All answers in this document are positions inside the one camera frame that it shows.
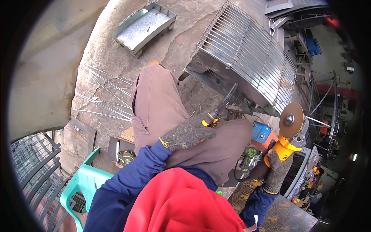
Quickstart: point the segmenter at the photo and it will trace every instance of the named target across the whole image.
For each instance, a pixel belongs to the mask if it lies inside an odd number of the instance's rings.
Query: yellow angle grinder
[[[284,162],[294,151],[300,151],[306,144],[305,133],[309,127],[309,120],[304,116],[303,108],[299,103],[288,104],[279,120],[278,141],[272,147],[278,154],[281,162]],[[268,156],[260,161],[249,173],[249,177],[262,180],[271,165]]]

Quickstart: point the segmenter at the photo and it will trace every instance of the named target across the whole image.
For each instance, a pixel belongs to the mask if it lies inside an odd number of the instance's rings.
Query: concrete floor
[[[160,61],[167,69],[173,71],[175,76],[180,76],[189,62],[202,33],[224,2],[224,0],[160,0],[160,5],[177,14],[175,27],[173,30],[152,39],[143,48],[143,55],[139,59],[135,59],[125,48],[117,45],[112,37],[112,32],[123,19],[144,6],[147,1],[111,0],[93,29],[81,62],[110,75],[125,79],[130,83],[133,83],[140,71],[153,60]],[[268,18],[263,14],[266,1],[232,2],[268,29]],[[111,76],[100,74],[121,88],[131,87]],[[89,81],[93,82],[86,74],[79,71],[76,92],[90,98],[92,97],[90,93],[92,93],[104,101],[120,104],[120,101],[106,90],[90,84]],[[131,105],[129,96],[115,89],[109,90],[122,98],[125,103]],[[195,115],[214,108],[223,98],[210,87],[191,76],[178,84],[178,91],[189,115],[197,108],[200,101],[202,102],[201,111],[196,109]],[[79,96],[75,96],[73,99],[72,108],[114,115],[114,113],[83,100]],[[101,153],[93,162],[93,166],[110,173],[116,173],[119,169],[107,156],[109,136],[120,136],[123,131],[131,127],[131,123],[74,110],[72,116],[77,117],[98,131],[95,145],[101,147]],[[74,127],[69,127],[64,131],[57,131],[55,141],[62,145],[62,152],[58,155],[62,168],[68,173],[73,173],[88,156],[87,136],[82,131],[78,132]]]

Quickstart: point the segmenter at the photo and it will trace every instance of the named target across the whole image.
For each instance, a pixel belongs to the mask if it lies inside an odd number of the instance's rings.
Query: metal fence
[[[68,212],[61,207],[60,195],[68,181],[55,173],[60,144],[47,133],[26,136],[10,145],[13,167],[26,202],[48,232],[57,231]]]

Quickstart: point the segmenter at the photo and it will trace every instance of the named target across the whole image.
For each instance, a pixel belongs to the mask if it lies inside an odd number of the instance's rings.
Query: metal tray
[[[176,16],[152,2],[129,15],[112,35],[119,45],[126,47],[138,59],[146,43],[164,29],[174,28]]]

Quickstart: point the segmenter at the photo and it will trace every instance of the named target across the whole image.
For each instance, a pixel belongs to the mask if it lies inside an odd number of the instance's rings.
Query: knit work glove
[[[263,189],[267,193],[277,194],[282,186],[283,180],[285,179],[287,172],[292,165],[292,155],[289,156],[283,163],[281,163],[275,150],[269,150],[268,160],[272,166],[272,169],[265,177]]]
[[[179,149],[191,148],[207,138],[215,138],[215,131],[211,127],[201,127],[204,114],[189,118],[165,135],[160,141],[171,152]]]

